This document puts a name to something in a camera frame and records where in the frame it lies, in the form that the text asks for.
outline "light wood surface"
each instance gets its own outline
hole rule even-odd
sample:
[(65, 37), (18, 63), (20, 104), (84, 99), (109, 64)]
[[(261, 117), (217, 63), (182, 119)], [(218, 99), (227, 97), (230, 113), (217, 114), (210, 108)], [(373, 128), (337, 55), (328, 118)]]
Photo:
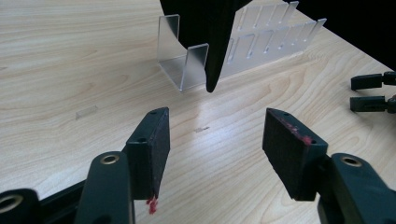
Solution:
[(42, 199), (79, 182), (162, 106), (172, 149), (158, 211), (135, 202), (138, 223), (319, 223), (317, 202), (291, 200), (262, 151), (267, 107), (396, 189), (394, 115), (349, 110), (351, 96), (395, 93), (350, 90), (351, 77), (385, 65), (322, 28), (303, 54), (226, 77), (213, 93), (180, 93), (156, 62), (160, 15), (158, 0), (0, 1), (0, 192)]

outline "wood grain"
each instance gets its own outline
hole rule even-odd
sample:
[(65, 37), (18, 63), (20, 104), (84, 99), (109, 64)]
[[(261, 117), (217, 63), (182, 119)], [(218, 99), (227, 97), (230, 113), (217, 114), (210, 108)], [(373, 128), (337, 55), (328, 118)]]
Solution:
[(136, 202), (138, 223), (318, 223), (317, 203), (291, 200), (261, 150), (266, 107), (293, 114), (329, 154), (367, 160), (396, 189), (394, 116), (348, 104), (393, 95), (349, 88), (386, 66), (323, 28), (303, 54), (226, 77), (213, 93), (180, 93), (156, 62), (160, 15), (154, 0), (0, 2), (0, 191), (45, 198), (77, 183), (161, 106), (172, 149), (158, 211)]

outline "clear acrylic holder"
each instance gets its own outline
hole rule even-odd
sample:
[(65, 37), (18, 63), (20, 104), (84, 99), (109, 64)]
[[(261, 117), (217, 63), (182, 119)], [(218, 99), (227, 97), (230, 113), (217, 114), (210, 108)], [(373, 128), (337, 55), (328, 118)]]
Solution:
[[(235, 14), (220, 78), (301, 52), (326, 19), (288, 25), (298, 2), (246, 6)], [(178, 42), (178, 15), (161, 16), (158, 62), (180, 91), (204, 84), (208, 44), (185, 49)]]

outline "black pointed object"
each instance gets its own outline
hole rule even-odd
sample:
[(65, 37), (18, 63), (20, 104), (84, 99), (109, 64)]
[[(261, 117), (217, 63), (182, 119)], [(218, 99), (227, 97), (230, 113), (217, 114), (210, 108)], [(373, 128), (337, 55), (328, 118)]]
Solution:
[(158, 198), (169, 150), (169, 109), (152, 110), (139, 123), (122, 150), (129, 161), (133, 199)]
[(184, 48), (207, 43), (206, 90), (219, 81), (235, 12), (251, 0), (160, 0), (164, 15), (180, 16), (178, 41)]

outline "screw hole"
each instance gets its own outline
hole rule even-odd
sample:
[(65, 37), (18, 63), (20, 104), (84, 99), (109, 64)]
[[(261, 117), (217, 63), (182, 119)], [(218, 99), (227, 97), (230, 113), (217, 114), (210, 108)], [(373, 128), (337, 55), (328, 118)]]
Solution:
[(109, 164), (115, 163), (115, 162), (118, 161), (119, 159), (120, 159), (120, 157), (117, 156), (117, 155), (108, 155), (108, 156), (103, 157), (103, 158), (100, 160), (100, 162), (101, 162), (102, 164), (104, 164), (104, 165), (109, 165)]
[(23, 197), (18, 194), (8, 195), (0, 199), (0, 214), (11, 211), (23, 201)]
[(355, 166), (355, 167), (361, 167), (361, 162), (357, 161), (351, 157), (343, 157), (341, 160), (346, 164), (350, 166)]

